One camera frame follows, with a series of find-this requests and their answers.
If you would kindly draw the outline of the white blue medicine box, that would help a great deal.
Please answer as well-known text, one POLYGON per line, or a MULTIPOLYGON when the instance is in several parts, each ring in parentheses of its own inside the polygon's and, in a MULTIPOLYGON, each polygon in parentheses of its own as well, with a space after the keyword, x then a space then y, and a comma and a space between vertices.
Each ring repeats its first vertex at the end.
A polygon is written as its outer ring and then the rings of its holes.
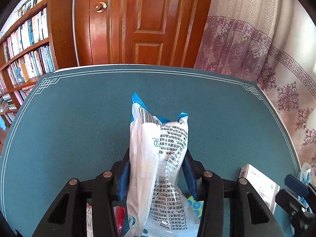
POLYGON ((280 186, 251 164, 246 164, 241 168, 239 177, 250 182, 274 214, 276 208, 275 196, 279 192, 280 186))

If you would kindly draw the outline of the brown wooden door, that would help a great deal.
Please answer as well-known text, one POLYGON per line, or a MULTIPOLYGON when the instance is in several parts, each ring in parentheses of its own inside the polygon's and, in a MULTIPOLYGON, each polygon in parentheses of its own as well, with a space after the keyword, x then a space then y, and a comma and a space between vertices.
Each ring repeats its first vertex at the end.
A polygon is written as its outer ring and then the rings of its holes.
POLYGON ((192 68, 211 0, 74 0, 79 65, 192 68), (102 13, 94 11, 105 2, 102 13))

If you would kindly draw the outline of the green dotted small box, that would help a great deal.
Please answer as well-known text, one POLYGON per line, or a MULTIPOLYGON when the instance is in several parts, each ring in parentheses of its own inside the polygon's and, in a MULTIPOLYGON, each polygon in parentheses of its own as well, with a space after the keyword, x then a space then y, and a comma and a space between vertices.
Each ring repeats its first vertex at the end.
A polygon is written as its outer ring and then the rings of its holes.
POLYGON ((192 209, 198 216, 198 218, 201 218, 204 202, 196 201, 192 196, 187 196, 187 200, 189 205, 192 207, 192 209))

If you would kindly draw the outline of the white purple patterned curtain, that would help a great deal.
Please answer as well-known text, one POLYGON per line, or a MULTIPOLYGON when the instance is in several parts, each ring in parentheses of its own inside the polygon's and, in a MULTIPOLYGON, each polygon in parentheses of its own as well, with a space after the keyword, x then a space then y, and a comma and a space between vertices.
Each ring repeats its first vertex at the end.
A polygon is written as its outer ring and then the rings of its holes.
POLYGON ((315 24, 298 0, 211 0, 194 66, 256 82, 315 169, 315 24))

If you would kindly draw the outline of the teal table mat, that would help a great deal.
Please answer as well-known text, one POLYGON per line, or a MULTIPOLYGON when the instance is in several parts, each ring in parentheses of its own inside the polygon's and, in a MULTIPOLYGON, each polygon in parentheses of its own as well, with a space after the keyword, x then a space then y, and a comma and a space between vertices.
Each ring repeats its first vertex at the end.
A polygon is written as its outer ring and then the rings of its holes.
POLYGON ((300 164, 276 108, 254 82, 200 70, 105 65, 44 75, 27 96, 1 154, 1 212, 31 236, 68 180, 97 177, 123 158, 132 95, 155 116, 189 116, 192 157, 223 179, 251 164, 280 187, 300 164))

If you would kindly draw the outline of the brass door knob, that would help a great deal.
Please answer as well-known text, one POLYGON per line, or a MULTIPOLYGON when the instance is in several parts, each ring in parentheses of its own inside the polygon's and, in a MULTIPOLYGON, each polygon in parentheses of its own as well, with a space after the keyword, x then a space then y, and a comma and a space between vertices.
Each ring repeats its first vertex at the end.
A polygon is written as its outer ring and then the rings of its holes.
POLYGON ((98 2, 94 5, 93 9, 97 13, 102 13, 107 8, 107 4, 105 2, 98 2))

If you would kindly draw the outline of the white plastic packet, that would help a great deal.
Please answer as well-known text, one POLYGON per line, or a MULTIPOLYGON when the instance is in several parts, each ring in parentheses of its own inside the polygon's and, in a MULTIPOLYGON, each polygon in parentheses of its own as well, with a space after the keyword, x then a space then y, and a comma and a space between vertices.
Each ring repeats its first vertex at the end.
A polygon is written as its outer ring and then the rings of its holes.
POLYGON ((156 117, 132 95, 126 236, 197 236, 200 220, 177 186, 187 120, 183 112, 176 121, 156 117))

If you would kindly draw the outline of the wooden bookshelf with books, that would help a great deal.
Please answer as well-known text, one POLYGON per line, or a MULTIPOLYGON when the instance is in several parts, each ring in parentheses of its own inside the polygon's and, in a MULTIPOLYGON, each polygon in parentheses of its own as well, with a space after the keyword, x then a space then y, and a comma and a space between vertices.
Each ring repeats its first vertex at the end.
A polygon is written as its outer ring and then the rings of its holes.
POLYGON ((42 76, 76 67, 73 0, 43 0, 1 38, 1 120, 10 127, 42 76))

